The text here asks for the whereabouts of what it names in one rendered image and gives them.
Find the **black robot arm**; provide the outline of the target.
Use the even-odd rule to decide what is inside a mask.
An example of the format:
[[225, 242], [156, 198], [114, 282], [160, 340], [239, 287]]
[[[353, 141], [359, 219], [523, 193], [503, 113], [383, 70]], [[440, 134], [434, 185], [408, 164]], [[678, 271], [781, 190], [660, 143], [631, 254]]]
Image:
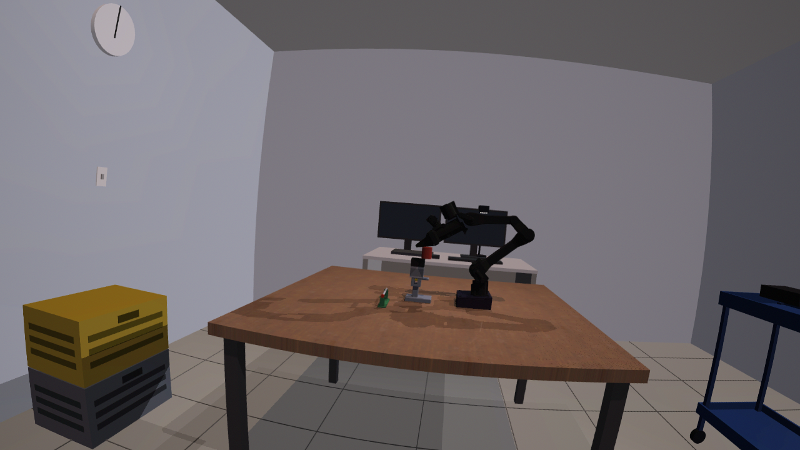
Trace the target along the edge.
[[[503, 247], [497, 249], [497, 251], [483, 260], [478, 258], [472, 262], [471, 267], [469, 267], [469, 273], [471, 273], [471, 276], [475, 279], [472, 280], [471, 294], [473, 296], [489, 296], [488, 275], [485, 273], [488, 272], [488, 269], [491, 268], [494, 263], [502, 260], [502, 258], [507, 256], [514, 249], [522, 247], [526, 243], [533, 241], [535, 237], [534, 231], [528, 229], [528, 227], [526, 227], [526, 225], [520, 221], [517, 216], [484, 216], [483, 214], [478, 214], [475, 212], [468, 212], [466, 214], [458, 212], [454, 201], [446, 203], [440, 207], [440, 209], [445, 219], [451, 220], [452, 218], [456, 217], [456, 219], [447, 223], [452, 234], [457, 234], [461, 231], [466, 234], [468, 232], [468, 228], [464, 227], [464, 223], [471, 227], [484, 223], [511, 224], [517, 232], [514, 238], [506, 243]], [[459, 222], [458, 218], [463, 219], [464, 223]], [[429, 216], [426, 221], [431, 223], [433, 226], [432, 230], [434, 231], [445, 224], [440, 223], [438, 218], [432, 215]]]

